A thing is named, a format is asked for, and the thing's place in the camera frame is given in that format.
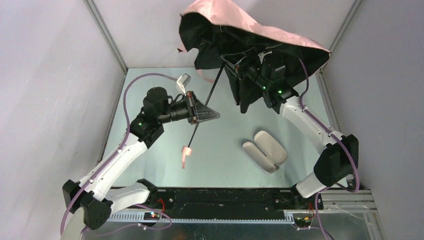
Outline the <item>pink black folding umbrella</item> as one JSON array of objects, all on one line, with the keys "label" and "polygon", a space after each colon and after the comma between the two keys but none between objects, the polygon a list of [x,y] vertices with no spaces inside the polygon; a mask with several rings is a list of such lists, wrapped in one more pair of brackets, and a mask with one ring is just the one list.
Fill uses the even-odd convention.
[{"label": "pink black folding umbrella", "polygon": [[[276,50],[287,57],[301,59],[309,76],[331,55],[329,50],[307,37],[261,25],[230,0],[195,1],[181,14],[178,32],[187,51],[198,50],[194,61],[196,69],[224,67],[226,75],[220,56],[250,48],[256,48],[260,53]],[[232,80],[229,77],[228,80],[233,95]]]}]

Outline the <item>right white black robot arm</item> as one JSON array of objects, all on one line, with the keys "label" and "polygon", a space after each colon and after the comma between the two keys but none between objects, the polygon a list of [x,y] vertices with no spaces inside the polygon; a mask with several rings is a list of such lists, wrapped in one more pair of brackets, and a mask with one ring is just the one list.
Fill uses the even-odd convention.
[{"label": "right white black robot arm", "polygon": [[240,111],[246,113],[250,104],[263,98],[265,105],[294,124],[312,143],[319,158],[312,172],[292,187],[304,199],[325,190],[353,174],[358,176],[359,141],[325,125],[304,103],[290,80],[309,81],[305,63],[276,50],[259,52],[252,47],[244,52],[220,56]]}]

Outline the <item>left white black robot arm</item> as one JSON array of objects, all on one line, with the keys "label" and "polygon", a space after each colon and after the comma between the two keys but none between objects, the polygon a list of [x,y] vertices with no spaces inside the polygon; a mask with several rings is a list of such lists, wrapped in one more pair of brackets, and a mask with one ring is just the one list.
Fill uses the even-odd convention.
[{"label": "left white black robot arm", "polygon": [[68,180],[62,187],[70,212],[83,209],[83,226],[100,228],[110,215],[127,207],[145,203],[157,188],[147,180],[129,187],[112,189],[116,179],[145,153],[164,133],[164,124],[187,120],[195,125],[218,119],[221,115],[188,91],[175,101],[163,87],[153,87],[143,99],[143,107],[119,143],[106,159],[80,181]]}]

